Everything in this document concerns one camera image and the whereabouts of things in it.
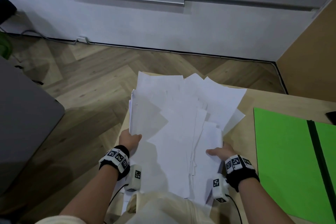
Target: hand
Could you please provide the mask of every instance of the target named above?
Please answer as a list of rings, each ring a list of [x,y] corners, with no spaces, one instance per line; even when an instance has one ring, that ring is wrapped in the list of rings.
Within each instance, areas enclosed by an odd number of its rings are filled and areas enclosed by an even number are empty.
[[[211,156],[217,156],[224,161],[227,160],[229,157],[237,154],[235,150],[233,150],[232,146],[225,142],[223,143],[222,148],[217,147],[216,149],[209,149],[206,150],[206,153]]]
[[[131,136],[128,129],[125,129],[120,134],[119,144],[125,146],[127,150],[131,152],[131,150],[136,149],[138,147],[141,138],[142,135]]]

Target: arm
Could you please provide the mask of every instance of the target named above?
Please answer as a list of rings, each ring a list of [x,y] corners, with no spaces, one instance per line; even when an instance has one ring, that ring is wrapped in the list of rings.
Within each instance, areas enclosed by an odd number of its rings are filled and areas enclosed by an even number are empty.
[[[129,151],[136,149],[141,135],[131,136],[128,129],[121,132],[120,145]],[[98,174],[70,201],[60,215],[80,218],[87,224],[102,224],[109,207],[119,171],[110,165],[104,165]]]
[[[218,156],[224,161],[237,154],[227,143],[224,143],[222,148],[209,149],[206,153]],[[249,224],[294,224],[292,219],[267,194],[257,179],[242,180],[238,189]]]

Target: white wall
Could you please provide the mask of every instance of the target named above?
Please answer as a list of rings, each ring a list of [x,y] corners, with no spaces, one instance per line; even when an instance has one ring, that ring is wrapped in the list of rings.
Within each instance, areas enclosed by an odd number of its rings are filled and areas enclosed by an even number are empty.
[[[312,22],[314,12],[190,2],[184,7],[114,0],[11,0],[48,37],[276,61]]]

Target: stack of paper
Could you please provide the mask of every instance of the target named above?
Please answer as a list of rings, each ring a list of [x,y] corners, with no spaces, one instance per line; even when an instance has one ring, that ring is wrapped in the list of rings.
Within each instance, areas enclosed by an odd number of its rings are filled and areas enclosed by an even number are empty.
[[[205,151],[221,147],[223,135],[245,116],[237,109],[245,92],[197,74],[183,79],[139,72],[129,129],[142,134],[130,158],[131,165],[142,167],[141,192],[169,191],[209,214],[211,178],[221,161]]]

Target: person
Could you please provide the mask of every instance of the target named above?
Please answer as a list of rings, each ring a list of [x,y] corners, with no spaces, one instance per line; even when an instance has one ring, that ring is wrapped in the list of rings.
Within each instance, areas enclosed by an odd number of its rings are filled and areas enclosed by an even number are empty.
[[[128,129],[122,131],[119,137],[120,147],[114,153],[112,150],[109,151],[112,153],[110,156],[116,152],[123,154],[128,151],[129,154],[137,148],[141,137],[141,135],[130,135]],[[228,143],[224,143],[222,148],[206,150],[206,153],[217,156],[223,161],[237,155]],[[103,224],[113,190],[121,175],[114,164],[104,164],[104,162],[106,158],[101,161],[98,174],[69,202],[59,216],[45,218],[36,224]],[[243,179],[237,186],[249,224],[294,223],[267,194],[258,178]],[[149,196],[146,193],[137,193],[137,197],[133,200],[136,204],[136,213],[126,221],[127,224],[213,223],[191,201],[172,193],[154,192],[149,193]]]

